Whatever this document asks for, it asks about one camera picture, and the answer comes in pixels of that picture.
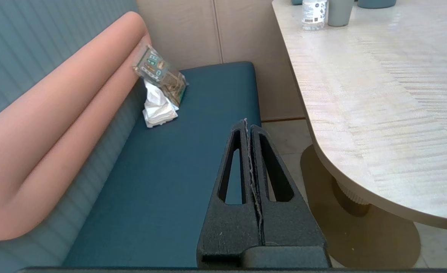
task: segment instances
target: wooden wall panel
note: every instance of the wooden wall panel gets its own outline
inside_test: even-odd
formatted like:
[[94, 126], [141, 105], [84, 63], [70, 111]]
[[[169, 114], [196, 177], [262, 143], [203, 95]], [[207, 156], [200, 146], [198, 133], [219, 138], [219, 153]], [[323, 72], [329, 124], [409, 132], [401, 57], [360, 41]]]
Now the wooden wall panel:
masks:
[[251, 61], [263, 121], [303, 118], [272, 0], [214, 0], [223, 62]]
[[178, 69], [219, 64], [213, 0], [137, 0], [153, 46]]

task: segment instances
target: upholstered backrest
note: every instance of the upholstered backrest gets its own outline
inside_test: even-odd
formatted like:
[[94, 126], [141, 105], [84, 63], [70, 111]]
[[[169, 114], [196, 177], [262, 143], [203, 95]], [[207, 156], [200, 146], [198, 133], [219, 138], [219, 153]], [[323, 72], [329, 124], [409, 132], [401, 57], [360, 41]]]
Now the upholstered backrest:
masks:
[[[128, 11], [137, 11], [133, 0], [0, 1], [0, 112]], [[64, 261], [140, 115], [137, 90], [48, 218], [0, 242], [0, 273]]]

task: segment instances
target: water bottle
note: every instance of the water bottle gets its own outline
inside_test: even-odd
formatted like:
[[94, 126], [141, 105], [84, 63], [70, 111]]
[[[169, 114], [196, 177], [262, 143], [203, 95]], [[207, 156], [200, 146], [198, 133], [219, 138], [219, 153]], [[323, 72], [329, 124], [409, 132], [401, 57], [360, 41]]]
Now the water bottle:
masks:
[[303, 29], [318, 30], [324, 27], [327, 0], [303, 0]]

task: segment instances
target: white tissue paper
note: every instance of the white tissue paper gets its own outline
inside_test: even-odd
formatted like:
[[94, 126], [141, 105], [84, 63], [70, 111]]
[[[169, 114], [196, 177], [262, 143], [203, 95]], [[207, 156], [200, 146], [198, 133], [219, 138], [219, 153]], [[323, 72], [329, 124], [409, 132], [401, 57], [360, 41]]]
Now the white tissue paper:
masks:
[[144, 80], [146, 89], [148, 90], [146, 102], [144, 102], [144, 110], [142, 114], [146, 121], [146, 126], [160, 126], [178, 116], [176, 111], [179, 110], [174, 104], [165, 97], [161, 89]]

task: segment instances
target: bottle label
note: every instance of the bottle label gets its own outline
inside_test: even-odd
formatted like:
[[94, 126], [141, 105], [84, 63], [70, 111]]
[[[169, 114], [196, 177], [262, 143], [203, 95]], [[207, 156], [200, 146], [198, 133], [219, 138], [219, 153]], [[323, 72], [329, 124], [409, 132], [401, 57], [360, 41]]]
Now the bottle label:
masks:
[[324, 22], [326, 15], [326, 1], [308, 3], [303, 1], [303, 23]]

